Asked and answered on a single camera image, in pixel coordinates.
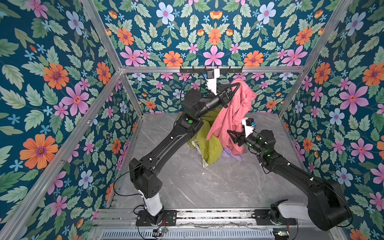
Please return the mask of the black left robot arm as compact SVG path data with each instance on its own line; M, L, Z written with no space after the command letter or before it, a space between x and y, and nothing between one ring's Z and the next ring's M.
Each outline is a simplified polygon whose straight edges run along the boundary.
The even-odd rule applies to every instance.
M139 215L141 220L152 226L163 223L165 210L159 195L163 183L158 174L174 153L202 128L202 117L219 106L227 108L240 86L239 83L223 85L219 93L209 94L206 98L198 90L188 91L182 102L184 111L171 132L140 160L130 161L131 182L144 201L145 209Z

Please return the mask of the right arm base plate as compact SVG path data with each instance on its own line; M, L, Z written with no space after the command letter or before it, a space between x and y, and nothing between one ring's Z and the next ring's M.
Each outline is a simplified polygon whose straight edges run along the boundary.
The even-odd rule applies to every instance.
M252 218L255 219L257 224L260 226L295 226L298 223L296 219L283 218L283 216L277 210L274 209L256 209L252 213Z

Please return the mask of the pink cloth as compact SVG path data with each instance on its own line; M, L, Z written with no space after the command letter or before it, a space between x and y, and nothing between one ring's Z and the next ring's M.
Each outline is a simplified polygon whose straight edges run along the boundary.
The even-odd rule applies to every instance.
M240 87L228 107L219 112L206 140L208 141L211 137L216 136L224 148L231 150L234 155L243 155L245 153L244 146L240 147L234 144L227 131L241 132L243 130L242 120L250 111L252 101L255 100L257 94L240 78L233 80L232 83L239 83Z

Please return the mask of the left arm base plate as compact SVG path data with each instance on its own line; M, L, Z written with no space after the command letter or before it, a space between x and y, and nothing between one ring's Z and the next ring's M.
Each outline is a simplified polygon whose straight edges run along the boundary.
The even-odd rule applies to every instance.
M152 216L146 210L141 210L138 213L136 226L137 227L160 227L175 226L177 220L176 210L161 210L156 216Z

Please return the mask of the green zip jacket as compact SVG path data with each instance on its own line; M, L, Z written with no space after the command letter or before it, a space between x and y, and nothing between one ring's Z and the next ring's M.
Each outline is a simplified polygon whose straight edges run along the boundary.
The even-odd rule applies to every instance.
M206 140L221 110L222 107L218 107L202 117L203 126L198 133L188 141L188 145L196 149L197 153L201 156L203 168L215 163L223 152L223 147L218 137L212 135L209 140Z

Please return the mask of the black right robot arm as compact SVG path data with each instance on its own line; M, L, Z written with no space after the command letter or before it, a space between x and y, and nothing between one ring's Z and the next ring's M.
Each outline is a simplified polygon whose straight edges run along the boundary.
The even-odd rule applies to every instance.
M246 145L256 155L261 167L277 174L299 188L308 198L306 204L280 200L271 205L270 219L277 224L282 220L311 221L320 230L340 227L344 221L352 221L353 214L338 182L311 176L276 152L276 139L270 130L247 135L245 131L228 131L232 141Z

